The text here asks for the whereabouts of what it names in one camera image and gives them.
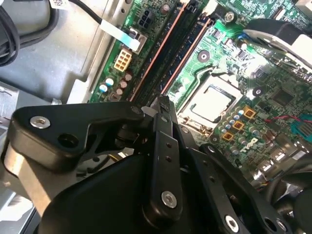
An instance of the cpu socket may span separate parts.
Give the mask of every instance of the cpu socket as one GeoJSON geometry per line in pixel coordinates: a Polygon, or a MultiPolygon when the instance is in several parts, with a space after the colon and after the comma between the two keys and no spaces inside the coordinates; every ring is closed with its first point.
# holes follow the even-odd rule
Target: cpu socket
{"type": "Polygon", "coordinates": [[[211,74],[193,93],[178,113],[179,122],[201,134],[209,135],[222,120],[224,112],[230,111],[243,97],[230,81],[228,74],[211,74]]]}

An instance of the integrated circuit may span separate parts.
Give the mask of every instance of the integrated circuit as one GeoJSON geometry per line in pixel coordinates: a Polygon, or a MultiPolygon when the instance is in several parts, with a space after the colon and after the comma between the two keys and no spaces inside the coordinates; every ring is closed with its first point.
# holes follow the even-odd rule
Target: integrated circuit
{"type": "Polygon", "coordinates": [[[294,97],[285,90],[279,89],[271,96],[271,98],[281,106],[286,106],[293,100],[294,97]]]}

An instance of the gray metal panel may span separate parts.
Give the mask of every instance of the gray metal panel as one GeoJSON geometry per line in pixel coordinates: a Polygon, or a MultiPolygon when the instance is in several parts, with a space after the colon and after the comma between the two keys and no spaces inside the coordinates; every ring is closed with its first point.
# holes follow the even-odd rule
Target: gray metal panel
{"type": "MultiPolygon", "coordinates": [[[[108,0],[83,0],[102,15],[108,0]]],[[[48,22],[48,2],[5,1],[3,7],[21,33],[44,27],[48,22]]],[[[0,80],[41,98],[61,99],[66,103],[75,79],[86,81],[88,63],[95,53],[92,45],[98,24],[84,11],[71,4],[61,11],[56,29],[44,41],[22,49],[18,59],[0,68],[0,80]]]]}

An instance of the sticker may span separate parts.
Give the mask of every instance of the sticker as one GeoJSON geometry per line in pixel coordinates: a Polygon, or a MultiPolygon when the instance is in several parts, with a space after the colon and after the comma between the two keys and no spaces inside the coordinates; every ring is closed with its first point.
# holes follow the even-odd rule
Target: sticker
{"type": "Polygon", "coordinates": [[[50,0],[50,4],[54,9],[69,10],[68,0],[50,0]]]}
{"type": "Polygon", "coordinates": [[[136,39],[131,38],[128,34],[122,32],[119,28],[116,28],[111,23],[109,23],[109,22],[107,22],[105,20],[102,20],[100,28],[104,32],[106,32],[109,35],[111,35],[112,37],[114,37],[117,40],[119,40],[122,43],[124,43],[126,46],[128,46],[133,51],[137,51],[138,50],[138,48],[140,46],[140,42],[138,40],[136,40],[136,39]]]}

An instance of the red wire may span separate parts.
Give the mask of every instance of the red wire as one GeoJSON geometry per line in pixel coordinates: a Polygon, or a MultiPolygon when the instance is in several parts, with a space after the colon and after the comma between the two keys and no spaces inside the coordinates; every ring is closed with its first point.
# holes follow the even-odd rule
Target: red wire
{"type": "Polygon", "coordinates": [[[299,119],[298,117],[296,116],[277,116],[277,117],[274,117],[272,119],[265,119],[266,122],[272,122],[274,119],[285,119],[285,118],[293,118],[299,122],[305,122],[305,123],[312,123],[311,120],[302,120],[302,119],[299,119]]]}

